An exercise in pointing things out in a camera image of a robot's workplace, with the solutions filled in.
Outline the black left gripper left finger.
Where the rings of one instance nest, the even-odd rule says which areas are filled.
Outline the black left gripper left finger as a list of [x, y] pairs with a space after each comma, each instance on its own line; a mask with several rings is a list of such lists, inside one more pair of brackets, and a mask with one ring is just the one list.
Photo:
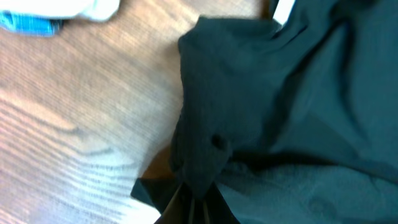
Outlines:
[[194, 213], [195, 199], [191, 190], [182, 184], [155, 224], [193, 224]]

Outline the black t-shirt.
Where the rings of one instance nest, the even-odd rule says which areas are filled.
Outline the black t-shirt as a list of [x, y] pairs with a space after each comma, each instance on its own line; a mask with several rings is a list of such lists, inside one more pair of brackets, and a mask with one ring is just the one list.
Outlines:
[[201, 17], [178, 40], [172, 178], [131, 196], [164, 212], [212, 184], [240, 223], [397, 222], [397, 2], [296, 1], [275, 19]]

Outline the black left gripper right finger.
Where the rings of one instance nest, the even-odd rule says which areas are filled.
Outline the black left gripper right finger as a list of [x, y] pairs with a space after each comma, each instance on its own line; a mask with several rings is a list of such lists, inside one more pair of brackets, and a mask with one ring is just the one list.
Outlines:
[[203, 198], [203, 216], [205, 224], [240, 224], [215, 184]]

